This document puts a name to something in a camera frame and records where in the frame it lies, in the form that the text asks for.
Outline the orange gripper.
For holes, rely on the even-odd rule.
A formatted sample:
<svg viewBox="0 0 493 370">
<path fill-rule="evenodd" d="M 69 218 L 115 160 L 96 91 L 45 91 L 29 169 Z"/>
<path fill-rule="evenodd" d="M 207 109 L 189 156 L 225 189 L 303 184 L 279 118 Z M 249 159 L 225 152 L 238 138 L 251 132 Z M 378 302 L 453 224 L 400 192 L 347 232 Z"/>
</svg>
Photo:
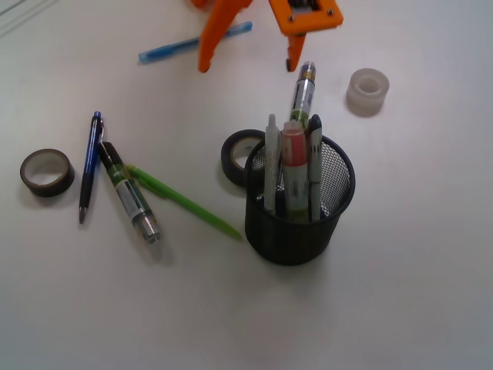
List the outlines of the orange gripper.
<svg viewBox="0 0 493 370">
<path fill-rule="evenodd" d="M 198 9 L 212 5 L 200 36 L 198 70 L 208 71 L 215 48 L 225 36 L 233 20 L 252 0 L 191 1 Z M 300 61 L 306 34 L 333 29 L 342 25 L 344 17 L 336 1 L 268 1 L 279 29 L 287 36 L 286 66 L 294 72 Z"/>
</svg>

